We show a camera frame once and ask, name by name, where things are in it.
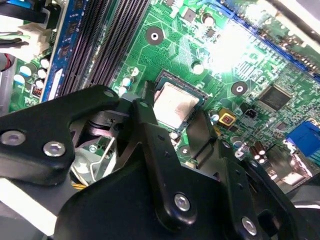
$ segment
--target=wire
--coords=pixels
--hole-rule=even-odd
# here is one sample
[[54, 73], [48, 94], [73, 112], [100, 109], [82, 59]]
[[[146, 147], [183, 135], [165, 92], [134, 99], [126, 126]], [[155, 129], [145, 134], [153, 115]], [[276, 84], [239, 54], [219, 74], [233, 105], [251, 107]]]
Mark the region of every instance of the wire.
[[105, 149], [102, 157], [100, 158], [100, 160], [99, 160], [99, 161], [96, 161], [96, 162], [92, 162], [92, 163], [90, 164], [90, 173], [91, 173], [92, 180], [93, 180], [94, 182], [96, 182], [97, 180], [96, 180], [96, 178], [95, 178], [94, 168], [93, 168], [93, 167], [94, 167], [94, 165], [97, 165], [97, 164], [101, 164], [101, 163], [102, 163], [102, 161], [105, 159], [105, 157], [106, 157], [107, 153], [109, 152], [109, 150], [110, 150], [112, 144], [114, 143], [114, 141], [115, 141], [115, 138], [113, 137], [113, 138], [111, 139], [111, 141], [109, 142], [108, 146], [106, 147], [106, 149]]
[[9, 35], [0, 35], [0, 39], [15, 39], [15, 38], [19, 38], [19, 39], [30, 39], [30, 36], [28, 35], [18, 35], [18, 34], [9, 34]]
[[0, 44], [15, 44], [19, 43], [22, 40], [20, 38], [14, 38], [14, 39], [0, 39]]
[[73, 172], [73, 174], [76, 176], [76, 178], [80, 181], [80, 183], [82, 183], [85, 186], [89, 186], [89, 183], [87, 183], [87, 181], [79, 175], [79, 173], [77, 172], [77, 170], [74, 168], [74, 166], [71, 166], [71, 171]]
[[20, 47], [25, 46], [25, 45], [29, 45], [29, 43], [27, 43], [25, 41], [9, 43], [9, 44], [1, 44], [0, 43], [0, 49], [20, 48]]

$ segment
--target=blue connector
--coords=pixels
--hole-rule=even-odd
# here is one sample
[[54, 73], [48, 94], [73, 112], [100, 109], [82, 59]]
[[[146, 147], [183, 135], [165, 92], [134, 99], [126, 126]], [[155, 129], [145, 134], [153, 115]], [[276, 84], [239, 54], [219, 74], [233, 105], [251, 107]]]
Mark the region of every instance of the blue connector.
[[289, 133], [286, 140], [320, 166], [320, 128], [305, 121]]

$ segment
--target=chip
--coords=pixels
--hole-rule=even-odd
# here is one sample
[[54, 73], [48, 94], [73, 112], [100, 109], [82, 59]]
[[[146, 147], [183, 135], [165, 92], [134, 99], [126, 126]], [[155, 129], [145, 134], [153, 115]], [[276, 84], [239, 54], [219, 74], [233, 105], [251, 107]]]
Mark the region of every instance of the chip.
[[284, 122], [281, 121], [277, 124], [276, 129], [282, 131], [282, 130], [286, 129], [286, 127], [287, 127], [287, 124], [285, 124]]
[[174, 4], [175, 0], [166, 0], [166, 4], [171, 7]]
[[285, 106], [290, 99], [290, 95], [277, 86], [270, 86], [259, 98], [263, 106], [275, 112]]
[[64, 58], [65, 56], [68, 55], [68, 53], [69, 53], [69, 48], [70, 48], [70, 45], [66, 45], [66, 46], [63, 46], [63, 47], [60, 48], [59, 59], [62, 59], [62, 58]]
[[192, 11], [190, 8], [187, 9], [183, 19], [187, 20], [188, 22], [192, 22], [196, 18], [196, 13]]
[[213, 29], [209, 29], [208, 32], [206, 33], [206, 36], [208, 38], [212, 38], [215, 34], [215, 31]]
[[74, 1], [74, 6], [73, 6], [73, 10], [82, 9], [83, 5], [84, 5], [84, 1], [83, 0], [75, 0]]
[[188, 119], [198, 102], [199, 98], [166, 82], [162, 89], [155, 93], [153, 110], [158, 121], [178, 129]]
[[68, 25], [68, 28], [66, 29], [65, 35], [66, 36], [72, 35], [76, 31], [77, 26], [78, 26], [78, 23], [76, 21], [75, 22], [70, 22], [69, 25]]

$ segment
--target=metal rivet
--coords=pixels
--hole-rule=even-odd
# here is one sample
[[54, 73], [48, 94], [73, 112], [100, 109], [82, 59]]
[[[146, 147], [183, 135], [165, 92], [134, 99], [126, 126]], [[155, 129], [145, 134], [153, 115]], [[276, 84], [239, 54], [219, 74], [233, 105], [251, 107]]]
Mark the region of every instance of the metal rivet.
[[58, 141], [50, 141], [43, 147], [43, 152], [49, 157], [61, 157], [66, 152], [66, 147]]
[[1, 143], [9, 146], [18, 146], [26, 140], [26, 136], [20, 131], [6, 131], [1, 135]]
[[244, 216], [241, 221], [243, 227], [248, 231], [248, 233], [250, 233], [252, 236], [257, 235], [257, 228], [248, 217]]
[[148, 104], [146, 104], [146, 103], [145, 103], [145, 102], [143, 102], [143, 101], [141, 101], [141, 102], [140, 102], [140, 105], [141, 105], [141, 106], [143, 106], [143, 107], [145, 107], [145, 108], [147, 108], [147, 107], [148, 107]]
[[251, 160], [250, 163], [251, 163], [251, 165], [254, 166], [255, 168], [258, 167], [258, 164], [257, 164], [255, 161]]
[[174, 196], [174, 203], [183, 212], [190, 210], [190, 202], [188, 198], [180, 193], [177, 193]]
[[114, 97], [114, 94], [112, 92], [108, 91], [108, 90], [104, 91], [104, 94], [107, 95], [110, 98]]

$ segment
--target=capacitor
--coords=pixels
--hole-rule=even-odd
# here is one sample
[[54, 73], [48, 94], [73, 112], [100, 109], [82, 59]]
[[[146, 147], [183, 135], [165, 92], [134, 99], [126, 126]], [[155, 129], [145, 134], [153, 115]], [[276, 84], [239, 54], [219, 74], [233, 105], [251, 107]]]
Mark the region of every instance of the capacitor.
[[257, 152], [260, 154], [260, 155], [265, 155], [266, 154], [266, 150], [265, 150], [265, 147], [262, 145], [262, 143], [260, 141], [256, 141], [254, 143], [254, 146], [257, 150]]
[[17, 84], [20, 84], [20, 85], [23, 85], [25, 84], [28, 80], [30, 80], [31, 77], [30, 76], [23, 76], [21, 74], [16, 74], [14, 75], [13, 77], [13, 80], [17, 83]]
[[206, 27], [212, 27], [215, 24], [215, 19], [210, 13], [205, 13], [202, 15], [202, 22]]
[[192, 72], [196, 75], [200, 75], [205, 71], [204, 66], [200, 62], [194, 62], [192, 64]]
[[239, 136], [231, 137], [230, 141], [236, 149], [240, 148], [243, 144], [243, 142]]
[[125, 94], [127, 92], [128, 92], [128, 90], [124, 86], [119, 87], [119, 90], [118, 90], [119, 96], [122, 96], [123, 94]]
[[40, 65], [44, 69], [48, 69], [50, 67], [50, 58], [51, 54], [44, 56], [40, 59]]
[[20, 73], [27, 77], [31, 77], [32, 74], [35, 74], [37, 72], [38, 68], [35, 64], [32, 62], [27, 63], [26, 65], [23, 65], [20, 67]]
[[126, 76], [123, 80], [122, 80], [122, 86], [124, 87], [130, 87], [130, 85], [133, 82], [133, 77], [131, 76]]
[[249, 147], [249, 151], [250, 151], [251, 155], [253, 156], [253, 158], [255, 160], [259, 160], [260, 159], [260, 155], [259, 155], [259, 153], [258, 153], [258, 151], [257, 151], [255, 146]]
[[220, 119], [219, 113], [216, 110], [211, 110], [209, 112], [209, 116], [210, 116], [211, 122], [213, 122], [214, 124], [218, 122]]
[[45, 68], [40, 68], [37, 73], [41, 79], [45, 79], [47, 77], [47, 70]]
[[35, 80], [34, 84], [38, 89], [43, 89], [45, 86], [45, 81], [41, 78], [38, 78], [37, 80]]

